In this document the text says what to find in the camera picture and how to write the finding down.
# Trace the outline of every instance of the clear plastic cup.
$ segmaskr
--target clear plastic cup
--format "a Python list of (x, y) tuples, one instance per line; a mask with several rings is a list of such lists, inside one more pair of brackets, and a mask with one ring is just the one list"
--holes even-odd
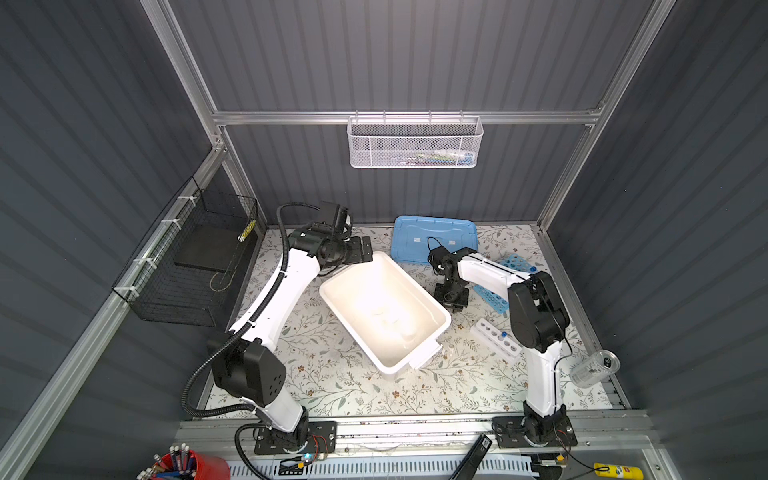
[(619, 358), (607, 350), (598, 350), (571, 370), (571, 381), (580, 389), (602, 382), (619, 370)]

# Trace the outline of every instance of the white wire basket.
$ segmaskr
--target white wire basket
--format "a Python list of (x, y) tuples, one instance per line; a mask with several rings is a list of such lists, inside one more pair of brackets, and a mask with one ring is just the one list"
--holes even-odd
[(350, 117), (346, 133), (354, 168), (472, 168), (483, 130), (480, 117), (382, 114)]

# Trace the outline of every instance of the floral tablecloth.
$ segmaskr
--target floral tablecloth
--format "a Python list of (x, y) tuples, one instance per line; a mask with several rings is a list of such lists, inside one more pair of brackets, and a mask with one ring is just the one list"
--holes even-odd
[[(374, 250), (389, 254), (391, 227), (356, 228), (355, 235), (370, 236)], [(547, 270), (544, 257), (525, 225), (478, 227), (479, 251), (491, 260), (501, 260), (513, 253), (540, 270)], [(257, 297), (280, 257), (280, 232), (269, 230), (240, 313)], [(401, 264), (419, 285), (434, 290), (442, 280), (429, 265)], [(486, 319), (497, 328), (509, 331), (509, 320), (499, 315), (470, 289), (469, 306), (452, 314), (451, 326), (439, 338), (443, 350), (423, 368), (407, 368), (394, 380), (381, 377), (365, 353), (355, 343), (341, 322), (331, 313), (319, 294), (323, 279), (307, 287), (283, 329), (276, 349), (277, 357), (288, 370), (286, 385), (297, 402), (313, 417), (342, 415), (408, 415), (429, 413), (515, 412), (522, 410), (528, 387), (525, 354), (514, 365), (480, 343), (469, 328)], [(574, 355), (563, 359), (561, 388), (564, 403), (571, 410), (609, 409), (611, 403), (601, 384), (579, 389), (568, 372), (586, 357), (576, 329), (567, 330)], [(207, 408), (212, 409), (238, 400), (214, 386)], [(233, 412), (226, 417), (249, 416)]]

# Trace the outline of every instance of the white vent grille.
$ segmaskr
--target white vent grille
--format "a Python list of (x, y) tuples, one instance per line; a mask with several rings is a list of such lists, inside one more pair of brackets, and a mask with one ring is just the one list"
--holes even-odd
[(382, 122), (370, 123), (350, 117), (349, 163), (354, 168), (472, 168), (477, 164), (483, 134), (480, 118), (409, 120), (387, 123), (382, 116)]
[[(277, 460), (256, 460), (253, 465), (270, 478), (405, 478), (440, 476), (448, 478), (461, 463), (463, 455), (329, 458), (305, 468), (302, 475), (278, 475)], [(257, 477), (240, 461), (229, 462), (232, 479), (255, 480)], [(478, 473), (538, 477), (531, 470), (531, 459), (520, 455), (489, 454)]]

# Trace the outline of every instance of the red cup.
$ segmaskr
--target red cup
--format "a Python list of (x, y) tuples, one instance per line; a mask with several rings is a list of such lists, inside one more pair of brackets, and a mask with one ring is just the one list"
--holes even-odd
[[(230, 466), (226, 460), (209, 455), (201, 455), (190, 450), (190, 457), (195, 460), (194, 480), (230, 480)], [(163, 463), (169, 467), (173, 466), (170, 460), (170, 453), (165, 454)]]

